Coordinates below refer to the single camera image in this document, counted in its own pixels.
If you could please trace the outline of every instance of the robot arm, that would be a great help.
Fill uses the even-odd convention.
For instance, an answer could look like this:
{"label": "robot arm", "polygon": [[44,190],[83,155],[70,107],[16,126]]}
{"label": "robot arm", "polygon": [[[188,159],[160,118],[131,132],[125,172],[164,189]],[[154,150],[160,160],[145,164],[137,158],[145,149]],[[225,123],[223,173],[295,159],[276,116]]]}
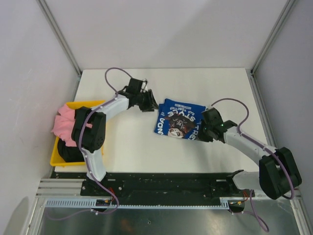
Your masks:
{"label": "robot arm", "polygon": [[[101,181],[106,175],[100,149],[105,140],[106,121],[135,105],[143,112],[158,109],[152,91],[148,90],[146,85],[146,81],[131,78],[129,85],[117,92],[110,101],[91,109],[82,107],[76,111],[71,137],[77,146],[80,146],[81,142],[80,150],[87,164],[89,178]],[[234,122],[230,120],[224,122],[215,108],[204,111],[202,116],[199,140],[206,142],[217,140],[229,144],[259,166],[259,172],[238,170],[231,174],[238,189],[261,189],[268,197],[277,199],[290,191],[291,185],[297,187],[302,183],[292,153],[287,148],[277,149],[260,143],[242,133]],[[86,128],[86,121],[92,124],[91,128]]]}
{"label": "robot arm", "polygon": [[82,153],[90,170],[87,173],[89,178],[101,181],[106,175],[101,151],[105,140],[106,121],[135,105],[138,105],[143,112],[153,112],[154,109],[158,108],[152,91],[147,89],[147,81],[131,78],[128,86],[119,91],[113,99],[91,109],[82,107],[76,111],[75,125],[71,137],[77,146],[79,146],[85,120],[91,112],[94,112],[88,120],[92,127],[87,128],[85,125],[81,139]]}
{"label": "robot arm", "polygon": [[291,179],[293,187],[302,183],[302,179],[292,153],[287,148],[260,143],[246,133],[239,131],[237,124],[228,120],[223,121],[220,113],[211,108],[202,113],[199,139],[203,141],[221,141],[231,145],[251,158],[258,166],[259,172],[236,171],[232,174],[233,182],[238,189],[261,189],[272,198],[277,199],[290,191],[290,184],[281,165],[273,158],[275,154],[283,164]]}

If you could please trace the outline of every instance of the yellow plastic bin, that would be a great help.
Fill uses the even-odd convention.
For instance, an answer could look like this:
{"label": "yellow plastic bin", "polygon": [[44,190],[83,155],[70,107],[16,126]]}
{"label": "yellow plastic bin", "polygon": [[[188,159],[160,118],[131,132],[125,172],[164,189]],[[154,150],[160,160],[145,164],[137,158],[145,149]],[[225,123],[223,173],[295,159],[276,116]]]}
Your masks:
{"label": "yellow plastic bin", "polygon": [[[71,109],[79,109],[83,106],[87,108],[91,108],[93,106],[102,104],[104,100],[96,100],[96,101],[78,101],[78,102],[67,102],[67,105]],[[85,162],[76,162],[76,163],[66,163],[63,158],[59,155],[58,152],[58,141],[59,137],[55,138],[53,151],[50,159],[51,166],[67,166],[67,165],[85,165]]]}

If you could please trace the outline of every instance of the pink towel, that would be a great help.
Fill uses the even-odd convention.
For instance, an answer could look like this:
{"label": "pink towel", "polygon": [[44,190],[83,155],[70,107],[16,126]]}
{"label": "pink towel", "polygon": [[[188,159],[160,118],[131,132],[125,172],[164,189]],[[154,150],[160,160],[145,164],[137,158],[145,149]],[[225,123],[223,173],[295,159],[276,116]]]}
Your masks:
{"label": "pink towel", "polygon": [[58,110],[60,115],[55,116],[54,127],[51,132],[65,141],[65,146],[76,147],[76,142],[72,140],[72,131],[75,124],[75,110],[70,109],[66,104]]}

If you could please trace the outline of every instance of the white wall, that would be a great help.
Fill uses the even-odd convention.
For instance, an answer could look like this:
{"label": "white wall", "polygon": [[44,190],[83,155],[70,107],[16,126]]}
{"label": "white wall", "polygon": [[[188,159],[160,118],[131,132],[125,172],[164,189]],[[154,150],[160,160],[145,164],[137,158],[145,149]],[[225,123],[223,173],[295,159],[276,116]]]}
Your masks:
{"label": "white wall", "polygon": [[47,0],[81,69],[251,68],[287,0]]}
{"label": "white wall", "polygon": [[313,1],[300,0],[256,78],[278,145],[290,148],[313,221]]}
{"label": "white wall", "polygon": [[2,2],[0,32],[0,234],[17,235],[49,171],[50,130],[76,74],[35,0]]}

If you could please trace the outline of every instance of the blue bag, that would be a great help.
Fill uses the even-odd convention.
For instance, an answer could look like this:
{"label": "blue bag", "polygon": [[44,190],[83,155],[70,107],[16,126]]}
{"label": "blue bag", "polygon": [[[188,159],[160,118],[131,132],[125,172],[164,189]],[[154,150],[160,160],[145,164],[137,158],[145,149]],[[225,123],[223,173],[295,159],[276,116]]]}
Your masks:
{"label": "blue bag", "polygon": [[196,140],[205,106],[165,99],[159,104],[155,133]]}

